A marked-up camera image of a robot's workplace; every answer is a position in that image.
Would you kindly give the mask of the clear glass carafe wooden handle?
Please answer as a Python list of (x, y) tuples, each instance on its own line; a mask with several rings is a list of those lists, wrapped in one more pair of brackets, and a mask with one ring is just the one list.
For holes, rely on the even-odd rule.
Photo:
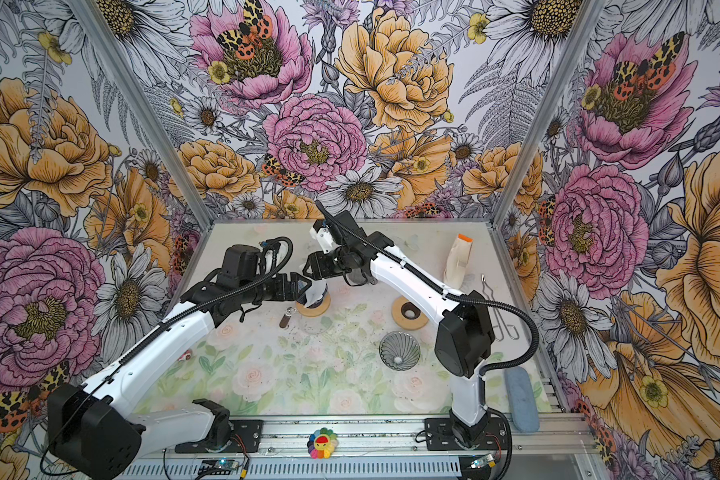
[(302, 314), (296, 307), (288, 307), (282, 315), (278, 327), (283, 330), (294, 328), (302, 333), (318, 335), (328, 331), (332, 327), (332, 320), (329, 317), (308, 317)]

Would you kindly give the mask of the grey glass dripper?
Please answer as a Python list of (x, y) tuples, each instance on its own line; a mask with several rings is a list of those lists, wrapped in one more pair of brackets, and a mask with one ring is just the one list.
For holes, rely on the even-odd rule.
[(379, 343), (378, 352), (382, 363), (394, 371), (410, 370), (421, 358), (418, 341), (403, 331), (386, 334)]

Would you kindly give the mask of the white paper coffee filter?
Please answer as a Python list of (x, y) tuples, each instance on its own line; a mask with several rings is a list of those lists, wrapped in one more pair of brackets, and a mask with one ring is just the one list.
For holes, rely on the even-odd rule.
[(307, 308), (317, 308), (320, 306), (328, 293), (326, 280), (313, 280), (305, 293), (303, 305)]

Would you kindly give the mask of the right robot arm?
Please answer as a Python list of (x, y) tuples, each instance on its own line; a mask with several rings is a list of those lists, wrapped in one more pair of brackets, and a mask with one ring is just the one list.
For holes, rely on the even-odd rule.
[(315, 221), (310, 236), (320, 250), (307, 257), (302, 275), (312, 285), (299, 301), (307, 309), (325, 306), (326, 281), (357, 273), (365, 284), (382, 283), (412, 304), (436, 327), (435, 356), (450, 373), (453, 436), (461, 447), (473, 448), (490, 417), (479, 375), (495, 340), (485, 298), (449, 288), (383, 233), (366, 233), (347, 212)]

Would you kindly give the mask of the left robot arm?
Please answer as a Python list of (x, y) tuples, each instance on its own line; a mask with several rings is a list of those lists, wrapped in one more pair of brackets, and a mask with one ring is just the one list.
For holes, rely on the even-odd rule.
[(191, 346), (247, 304), (291, 302), (310, 282), (284, 268), (293, 255), (287, 237), (258, 247), (234, 245), (221, 267), (190, 287), (167, 317), (117, 360), (79, 386), (63, 384), (47, 400), (48, 453), (92, 479), (114, 479), (137, 458), (180, 444), (224, 450), (232, 440), (230, 413), (209, 399), (137, 417), (152, 385)]

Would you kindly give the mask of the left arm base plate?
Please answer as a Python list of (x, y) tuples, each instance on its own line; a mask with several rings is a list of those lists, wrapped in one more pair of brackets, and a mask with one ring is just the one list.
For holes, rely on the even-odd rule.
[(202, 440), (173, 447), (176, 453), (257, 453), (262, 438), (262, 420), (232, 419), (226, 426), (214, 426)]

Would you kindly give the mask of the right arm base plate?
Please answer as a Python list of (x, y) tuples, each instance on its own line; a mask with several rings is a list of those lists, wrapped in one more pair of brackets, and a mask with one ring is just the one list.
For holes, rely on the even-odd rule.
[(493, 451), (506, 452), (511, 441), (508, 422), (495, 416), (484, 418), (482, 424), (465, 427), (452, 418), (430, 417), (424, 420), (424, 430), (417, 441), (429, 451)]

